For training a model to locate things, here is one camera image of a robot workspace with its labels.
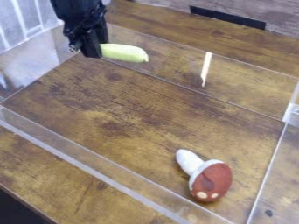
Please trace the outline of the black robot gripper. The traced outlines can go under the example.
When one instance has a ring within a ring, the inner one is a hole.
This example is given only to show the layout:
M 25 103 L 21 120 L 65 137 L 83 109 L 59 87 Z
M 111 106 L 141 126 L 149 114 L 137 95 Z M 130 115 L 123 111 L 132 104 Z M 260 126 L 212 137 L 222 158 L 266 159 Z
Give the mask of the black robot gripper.
M 57 18 L 63 22 L 62 35 L 69 49 L 87 58 L 101 56 L 98 44 L 107 43 L 106 6 L 101 0 L 50 0 Z

